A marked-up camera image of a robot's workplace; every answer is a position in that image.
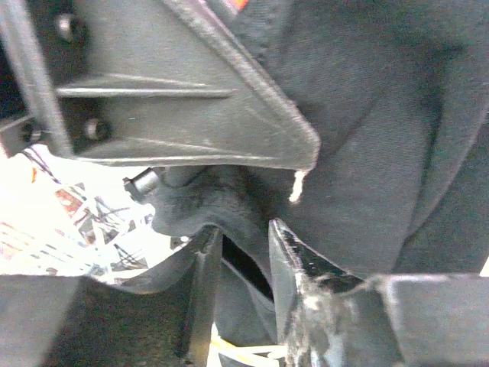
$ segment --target black plastic bracket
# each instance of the black plastic bracket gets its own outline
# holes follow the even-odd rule
[[[0,29],[56,155],[152,167],[316,164],[316,132],[205,2],[0,0]]]
[[[0,276],[0,365],[206,367],[221,250],[207,227],[121,287]]]

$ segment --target dark clothing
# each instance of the dark clothing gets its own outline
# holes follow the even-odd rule
[[[360,278],[481,270],[489,2],[250,0],[232,31],[308,118],[322,149],[296,205],[287,201],[293,172],[259,168],[211,167],[194,185],[159,193],[175,204],[157,218],[164,232],[212,223],[230,238],[216,311],[223,338],[276,342],[274,217]]]

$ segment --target frayed thread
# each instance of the frayed thread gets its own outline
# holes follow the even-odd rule
[[[294,177],[296,178],[293,182],[292,193],[289,196],[289,201],[291,203],[298,203],[300,196],[303,193],[304,178],[306,178],[308,171],[297,171]]]

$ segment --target gray plastic housing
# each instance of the gray plastic housing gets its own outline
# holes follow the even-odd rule
[[[316,164],[314,129],[204,2],[0,0],[0,27],[28,111],[58,156]],[[90,138],[93,119],[110,135]]]

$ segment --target metal bolt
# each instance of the metal bolt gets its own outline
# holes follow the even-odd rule
[[[21,128],[21,139],[24,143],[35,143],[40,140],[40,129],[32,122],[27,122]]]
[[[100,119],[90,119],[85,123],[85,135],[90,140],[103,141],[112,133],[110,125]]]
[[[58,35],[68,43],[81,42],[85,38],[85,25],[73,14],[59,15],[56,19],[56,28]]]

